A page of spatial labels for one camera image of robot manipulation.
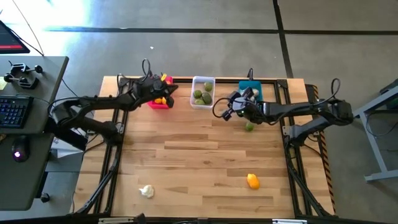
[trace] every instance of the white container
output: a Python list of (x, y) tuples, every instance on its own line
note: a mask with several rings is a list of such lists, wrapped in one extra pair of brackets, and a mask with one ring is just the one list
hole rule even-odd
[[(202, 91), (202, 93), (206, 92), (205, 91), (205, 82), (210, 82), (213, 84), (213, 89), (211, 90), (210, 96), (211, 96), (211, 105), (196, 105), (195, 104), (195, 98), (193, 97), (193, 92), (195, 90), (200, 90)], [(196, 110), (210, 110), (212, 109), (213, 105), (214, 105), (214, 92), (215, 92), (215, 88), (216, 88), (216, 78), (214, 77), (193, 77), (192, 79), (192, 89), (191, 89), (191, 106), (193, 109)]]

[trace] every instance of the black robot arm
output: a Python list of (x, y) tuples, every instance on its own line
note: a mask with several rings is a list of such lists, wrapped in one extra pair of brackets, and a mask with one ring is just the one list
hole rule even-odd
[(121, 143), (116, 124), (111, 121), (96, 121), (87, 118), (86, 114), (93, 110), (120, 109), (123, 111), (134, 111), (143, 103), (164, 97), (169, 108), (173, 107), (174, 99), (171, 94), (178, 88), (177, 85), (167, 84), (157, 75), (148, 75), (134, 81), (126, 93), (116, 97), (81, 97), (75, 100), (68, 100), (55, 106), (52, 110), (58, 128), (71, 129), (81, 128), (84, 131), (93, 131), (102, 135), (107, 144), (115, 145)]
[(251, 88), (245, 89), (243, 94), (232, 92), (228, 97), (228, 109), (222, 118), (228, 121), (233, 113), (244, 117), (252, 123), (269, 125), (276, 124), (280, 119), (289, 116), (319, 115), (319, 117), (303, 125), (284, 127), (285, 135), (290, 137), (290, 143), (303, 146), (309, 134), (322, 131), (331, 125), (344, 126), (353, 122), (351, 105), (336, 98), (318, 100), (315, 103), (293, 103), (282, 105), (279, 103), (254, 101)]

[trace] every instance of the wooden tabletop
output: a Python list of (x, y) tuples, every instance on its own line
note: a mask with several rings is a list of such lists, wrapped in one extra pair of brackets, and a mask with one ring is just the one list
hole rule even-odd
[[(308, 101), (302, 79), (287, 81), (292, 103)], [(112, 216), (293, 218), (280, 126), (261, 124), (246, 132), (244, 118), (235, 115), (226, 122), (214, 117), (211, 110), (192, 109), (192, 84), (178, 85), (172, 109), (153, 110), (143, 105), (129, 113)], [(215, 99), (236, 89), (238, 84), (216, 84)], [(262, 85), (262, 91), (265, 101), (275, 101), (272, 85)], [(115, 77), (104, 77), (100, 95), (116, 93)], [(221, 113), (225, 107), (226, 103), (220, 102), (216, 111)], [(112, 110), (96, 111), (95, 119), (109, 121), (112, 115)], [(311, 116), (295, 118), (296, 124), (310, 120)], [(97, 138), (90, 145), (101, 141)], [(318, 149), (315, 142), (306, 144)], [(105, 146), (98, 147), (84, 157), (76, 208), (98, 185), (104, 150)], [(333, 213), (321, 158), (306, 147), (301, 152), (308, 188), (324, 209)], [(248, 173), (259, 177), (259, 190), (248, 187)], [(149, 184), (155, 188), (151, 199), (139, 191)], [(304, 211), (301, 191), (298, 194)]]

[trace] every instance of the gray floor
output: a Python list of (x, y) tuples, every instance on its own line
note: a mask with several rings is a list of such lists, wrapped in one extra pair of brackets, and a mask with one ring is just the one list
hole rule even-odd
[[(45, 32), (48, 26), (276, 29), (271, 0), (95, 0), (16, 1), (47, 55), (70, 58), (65, 81), (79, 95), (99, 92), (102, 77), (140, 75), (141, 60), (155, 72), (181, 76), (233, 76), (254, 68), (256, 77), (286, 77), (278, 34), (148, 34)], [(395, 0), (280, 0), (285, 29), (398, 30)], [(40, 8), (40, 13), (32, 10)], [(12, 2), (0, 19), (36, 44)], [(397, 78), (396, 35), (286, 35), (295, 78), (315, 84), (330, 95), (330, 82), (341, 79), (338, 98), (353, 109), (377, 96)], [(58, 97), (69, 96), (63, 86)], [(396, 121), (376, 121), (383, 132)], [(379, 138), (390, 169), (398, 168), (396, 136)], [(379, 172), (362, 125), (326, 130), (337, 215), (343, 218), (398, 223), (398, 178), (366, 184), (363, 175)], [(51, 203), (34, 202), (26, 212), (0, 212), (0, 219), (66, 214), (80, 168), (79, 155), (52, 160), (45, 189)]]

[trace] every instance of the keyboard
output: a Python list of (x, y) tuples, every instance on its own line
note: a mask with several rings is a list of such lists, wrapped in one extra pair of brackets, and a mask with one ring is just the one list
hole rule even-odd
[(24, 128), (33, 97), (0, 95), (0, 128)]

